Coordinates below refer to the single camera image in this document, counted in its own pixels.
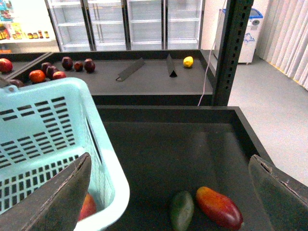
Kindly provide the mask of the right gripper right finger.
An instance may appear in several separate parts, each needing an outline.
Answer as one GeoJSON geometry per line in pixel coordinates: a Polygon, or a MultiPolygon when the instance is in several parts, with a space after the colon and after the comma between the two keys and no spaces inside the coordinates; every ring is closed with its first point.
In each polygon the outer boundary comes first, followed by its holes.
{"type": "Polygon", "coordinates": [[[306,231],[308,187],[258,155],[250,158],[248,170],[271,228],[274,231],[306,231]]]}

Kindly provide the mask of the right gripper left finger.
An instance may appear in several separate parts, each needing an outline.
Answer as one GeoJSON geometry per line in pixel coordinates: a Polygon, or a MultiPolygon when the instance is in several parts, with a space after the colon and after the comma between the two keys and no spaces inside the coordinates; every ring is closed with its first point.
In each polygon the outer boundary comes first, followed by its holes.
{"type": "Polygon", "coordinates": [[[88,191],[91,156],[84,153],[23,201],[1,214],[2,231],[72,231],[88,191]]]}

